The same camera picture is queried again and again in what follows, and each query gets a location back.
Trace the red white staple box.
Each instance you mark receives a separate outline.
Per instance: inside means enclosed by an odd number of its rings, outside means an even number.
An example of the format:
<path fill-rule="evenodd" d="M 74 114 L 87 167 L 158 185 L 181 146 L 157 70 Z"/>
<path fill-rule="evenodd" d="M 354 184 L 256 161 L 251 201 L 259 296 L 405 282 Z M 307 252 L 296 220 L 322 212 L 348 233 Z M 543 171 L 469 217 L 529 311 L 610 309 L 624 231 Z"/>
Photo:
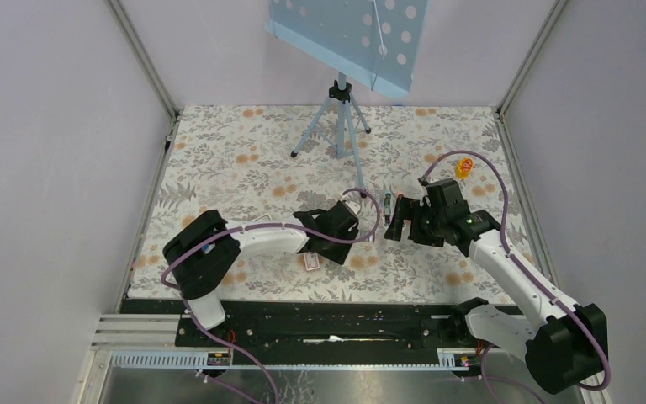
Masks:
<path fill-rule="evenodd" d="M 319 255 L 314 252 L 306 252 L 304 254 L 304 265 L 306 271 L 316 271 L 320 269 Z"/>

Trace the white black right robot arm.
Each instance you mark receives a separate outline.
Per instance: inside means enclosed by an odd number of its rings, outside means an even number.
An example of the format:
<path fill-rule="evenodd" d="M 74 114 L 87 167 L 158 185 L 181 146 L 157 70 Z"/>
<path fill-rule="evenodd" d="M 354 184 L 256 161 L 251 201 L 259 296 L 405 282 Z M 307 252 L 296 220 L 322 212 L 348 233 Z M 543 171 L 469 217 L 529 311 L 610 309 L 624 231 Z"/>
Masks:
<path fill-rule="evenodd" d="M 387 240 L 403 231 L 415 244 L 457 248 L 479 265 L 511 297 L 522 317 L 508 315 L 481 298 L 458 305 L 448 333 L 462 347 L 478 339 L 522 360 L 549 394 L 606 372 L 609 367 L 607 319 L 595 304 L 581 306 L 544 278 L 507 240 L 487 211 L 471 211 L 453 179 L 425 184 L 423 199 L 400 194 L 386 201 Z"/>

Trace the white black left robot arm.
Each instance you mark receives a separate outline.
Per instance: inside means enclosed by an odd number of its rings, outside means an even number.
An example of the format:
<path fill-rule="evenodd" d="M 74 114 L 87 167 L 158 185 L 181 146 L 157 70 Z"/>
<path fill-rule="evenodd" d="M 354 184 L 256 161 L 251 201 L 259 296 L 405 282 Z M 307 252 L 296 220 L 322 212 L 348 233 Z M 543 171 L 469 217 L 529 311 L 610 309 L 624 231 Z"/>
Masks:
<path fill-rule="evenodd" d="M 217 288 L 236 261 L 269 253 L 314 253 L 343 264 L 357 239 L 360 206 L 337 201 L 330 209 L 296 211 L 282 222 L 225 220 L 207 210 L 162 249 L 187 308 L 197 318 L 195 335 L 206 345 L 227 334 Z"/>

